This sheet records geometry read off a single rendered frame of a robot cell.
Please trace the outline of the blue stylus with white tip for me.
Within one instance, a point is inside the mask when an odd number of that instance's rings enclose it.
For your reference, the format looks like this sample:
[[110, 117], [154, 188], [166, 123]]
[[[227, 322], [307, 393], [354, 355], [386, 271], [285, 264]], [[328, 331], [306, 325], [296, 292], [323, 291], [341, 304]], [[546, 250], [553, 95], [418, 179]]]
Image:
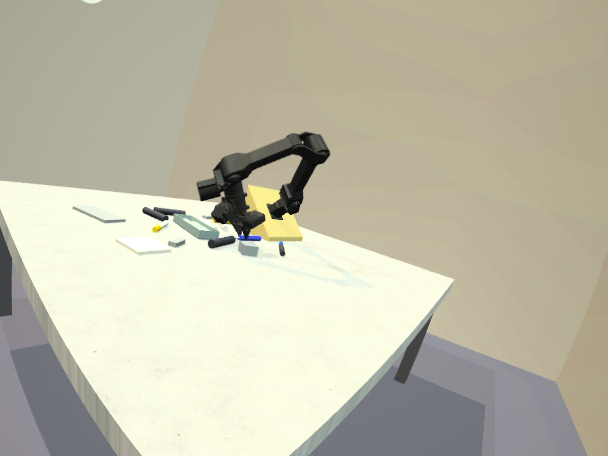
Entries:
[[248, 239], [245, 239], [244, 235], [239, 235], [238, 237], [235, 237], [235, 239], [238, 239], [239, 241], [260, 241], [261, 237], [260, 236], [249, 236]]

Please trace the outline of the black cylinder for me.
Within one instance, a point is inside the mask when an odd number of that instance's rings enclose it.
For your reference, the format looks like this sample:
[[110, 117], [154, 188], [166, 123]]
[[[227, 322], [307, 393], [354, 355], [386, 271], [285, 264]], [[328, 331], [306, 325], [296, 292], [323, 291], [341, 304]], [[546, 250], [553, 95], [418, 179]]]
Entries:
[[227, 245], [231, 245], [235, 243], [235, 237], [234, 236], [228, 236], [228, 237], [223, 237], [223, 238], [218, 238], [218, 239], [213, 239], [213, 240], [209, 240], [208, 241], [208, 247], [209, 248], [216, 248], [219, 246], [227, 246]]
[[142, 208], [142, 213], [145, 213], [145, 214], [147, 214], [147, 215], [149, 215], [149, 216], [151, 216], [151, 217], [153, 217], [153, 218], [155, 218], [155, 219], [157, 219], [157, 220], [159, 220], [161, 222], [162, 221], [169, 221], [169, 216], [164, 215], [163, 213], [160, 213], [160, 212], [158, 212], [156, 210], [154, 211], [154, 210], [152, 210], [152, 209], [150, 209], [148, 207], [143, 207]]
[[154, 207], [153, 210], [154, 211], [156, 210], [160, 213], [163, 213], [164, 215], [169, 215], [169, 216], [174, 216], [174, 213], [186, 215], [186, 212], [184, 210], [177, 210], [177, 209], [171, 209], [171, 208]]

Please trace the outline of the keyboard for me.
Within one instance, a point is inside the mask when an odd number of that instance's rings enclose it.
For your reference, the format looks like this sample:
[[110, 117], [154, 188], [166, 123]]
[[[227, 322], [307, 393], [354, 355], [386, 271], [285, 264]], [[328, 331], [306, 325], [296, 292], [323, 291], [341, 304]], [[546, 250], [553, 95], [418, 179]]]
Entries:
[[209, 241], [219, 238], [220, 232], [217, 229], [209, 226], [197, 217], [174, 213], [173, 221], [198, 240]]

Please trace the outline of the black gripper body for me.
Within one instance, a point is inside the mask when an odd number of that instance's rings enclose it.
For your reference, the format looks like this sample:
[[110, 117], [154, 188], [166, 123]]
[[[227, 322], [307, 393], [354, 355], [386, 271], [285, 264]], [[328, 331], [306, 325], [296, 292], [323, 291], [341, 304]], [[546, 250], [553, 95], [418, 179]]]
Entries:
[[248, 197], [247, 193], [244, 192], [236, 196], [224, 196], [225, 201], [229, 202], [229, 200], [232, 200], [233, 204], [236, 205], [239, 213], [234, 216], [241, 218], [241, 222], [244, 227], [253, 229], [266, 221], [265, 214], [256, 210], [252, 212], [247, 212], [247, 210], [250, 208], [250, 205], [246, 204], [246, 197]]

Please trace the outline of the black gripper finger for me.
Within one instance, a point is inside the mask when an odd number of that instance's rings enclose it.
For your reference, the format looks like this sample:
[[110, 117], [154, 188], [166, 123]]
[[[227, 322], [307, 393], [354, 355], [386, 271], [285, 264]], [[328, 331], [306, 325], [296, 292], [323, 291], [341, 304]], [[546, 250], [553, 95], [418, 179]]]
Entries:
[[238, 218], [238, 217], [236, 217], [236, 216], [234, 216], [234, 217], [231, 219], [231, 225], [233, 226], [233, 228], [234, 228], [234, 230], [236, 231], [236, 233], [238, 234], [238, 236], [239, 236], [239, 235], [242, 235], [242, 229], [241, 229], [241, 226], [236, 225], [236, 224], [237, 224], [237, 223], [239, 223], [240, 221], [241, 221], [241, 218]]
[[237, 223], [236, 225], [241, 226], [241, 229], [242, 229], [242, 232], [243, 232], [243, 235], [244, 235], [245, 239], [248, 239], [249, 235], [250, 235], [250, 232], [251, 232], [251, 229], [249, 229], [247, 227], [244, 227], [244, 225], [242, 224], [241, 221], [239, 223]]

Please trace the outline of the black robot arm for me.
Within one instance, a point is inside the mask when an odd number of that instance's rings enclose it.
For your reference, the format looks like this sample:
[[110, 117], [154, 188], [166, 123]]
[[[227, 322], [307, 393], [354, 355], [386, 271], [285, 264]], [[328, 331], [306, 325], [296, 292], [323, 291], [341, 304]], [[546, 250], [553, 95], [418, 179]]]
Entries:
[[[302, 143], [302, 141], [304, 141]], [[220, 197], [224, 191], [226, 196], [236, 196], [243, 192], [241, 180], [264, 165], [283, 157], [299, 155], [301, 162], [290, 183], [282, 184], [279, 189], [280, 199], [273, 204], [266, 203], [272, 219], [283, 220], [283, 215], [299, 212], [303, 201], [303, 189], [315, 168], [325, 163], [330, 152], [320, 134], [305, 131], [301, 134], [290, 133], [286, 138], [259, 148], [247, 154], [234, 153], [224, 156], [213, 169], [215, 178], [197, 181], [197, 190], [201, 201]], [[221, 203], [211, 212], [216, 222], [226, 224], [238, 209], [232, 200]]]

